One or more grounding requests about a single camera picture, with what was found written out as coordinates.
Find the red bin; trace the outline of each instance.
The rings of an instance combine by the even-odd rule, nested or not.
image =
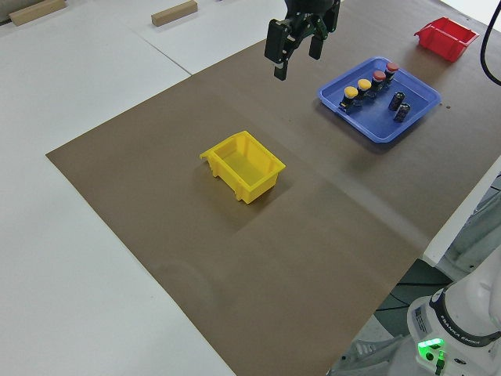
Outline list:
[[[449,61],[459,59],[478,34],[447,17],[435,20],[414,35],[420,37],[420,45]]]

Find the yellow plastic container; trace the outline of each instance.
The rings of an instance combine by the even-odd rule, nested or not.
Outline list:
[[[236,133],[200,155],[207,158],[214,177],[250,204],[276,184],[285,165],[247,131]]]

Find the brown mat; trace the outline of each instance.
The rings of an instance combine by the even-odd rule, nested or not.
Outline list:
[[[413,37],[440,16],[484,26],[429,0],[341,8],[323,58],[304,43],[285,82],[259,43],[48,154],[239,376],[325,374],[500,154],[480,41],[448,63]],[[375,55],[443,98],[386,146],[316,99]],[[287,165],[249,206],[198,158],[244,129]]]

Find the wood strip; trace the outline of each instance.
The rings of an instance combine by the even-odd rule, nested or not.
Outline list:
[[[9,17],[16,26],[20,26],[65,7],[66,3],[64,0],[44,0],[43,2],[18,10],[17,12],[10,13]]]
[[[189,2],[183,2],[182,4],[163,10],[162,12],[152,14],[151,22],[155,26],[162,26],[184,16],[188,16],[189,14],[195,13],[197,10],[198,4],[195,1],[190,0]]]

